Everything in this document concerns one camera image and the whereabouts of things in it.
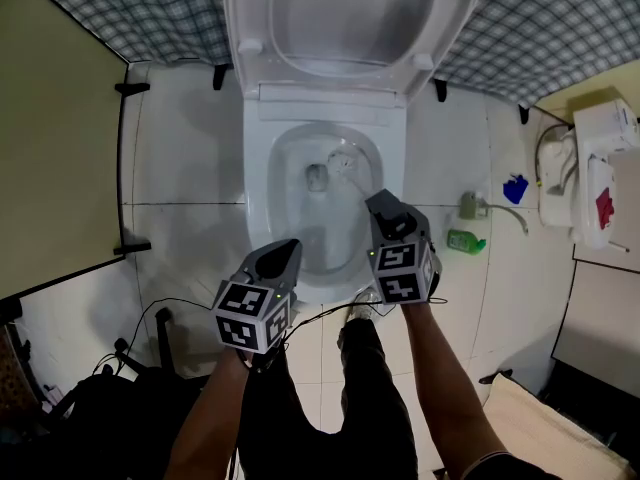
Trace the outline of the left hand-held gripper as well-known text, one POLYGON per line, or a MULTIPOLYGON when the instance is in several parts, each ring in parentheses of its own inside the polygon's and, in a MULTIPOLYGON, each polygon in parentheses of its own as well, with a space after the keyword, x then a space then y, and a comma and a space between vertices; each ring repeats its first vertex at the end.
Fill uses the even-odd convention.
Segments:
POLYGON ((250 252, 221 282, 212 312, 222 344, 253 354, 276 346, 292 321, 302 250, 297 239, 272 242, 250 252))

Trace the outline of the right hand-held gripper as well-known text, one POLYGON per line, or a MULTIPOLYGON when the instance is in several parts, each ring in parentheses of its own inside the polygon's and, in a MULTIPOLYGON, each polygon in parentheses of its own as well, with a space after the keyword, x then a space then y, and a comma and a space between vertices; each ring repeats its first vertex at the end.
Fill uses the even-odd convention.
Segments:
POLYGON ((387 189, 367 198, 365 204, 372 238, 369 264, 382 303, 428 302, 442 271, 428 218, 387 189))

